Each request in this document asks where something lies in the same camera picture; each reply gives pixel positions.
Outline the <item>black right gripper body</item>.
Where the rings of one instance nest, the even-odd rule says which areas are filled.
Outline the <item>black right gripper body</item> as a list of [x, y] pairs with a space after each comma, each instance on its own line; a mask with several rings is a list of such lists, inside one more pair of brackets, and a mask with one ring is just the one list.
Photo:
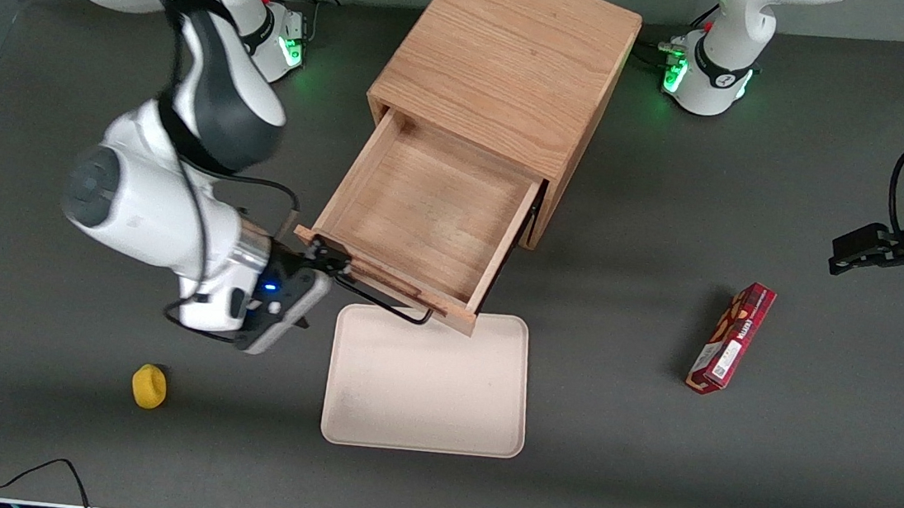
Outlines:
[[246, 305], [251, 313], [306, 316], [322, 298], [324, 274], [296, 251], [276, 248]]

